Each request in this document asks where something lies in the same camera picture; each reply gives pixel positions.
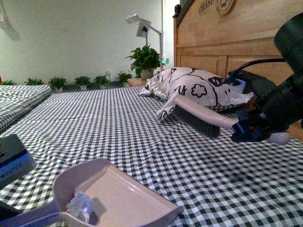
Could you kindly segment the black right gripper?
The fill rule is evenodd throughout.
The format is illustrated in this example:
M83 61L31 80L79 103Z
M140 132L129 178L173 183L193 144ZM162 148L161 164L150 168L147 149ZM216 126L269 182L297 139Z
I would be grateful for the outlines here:
M241 70L238 73L228 72L227 84L236 86L243 82L242 93L253 92L255 99L251 109L246 108L237 113L239 122L232 126L234 142L289 142L291 139L287 129L276 129L268 121L261 103L265 100L268 92L276 88L276 85L263 76Z

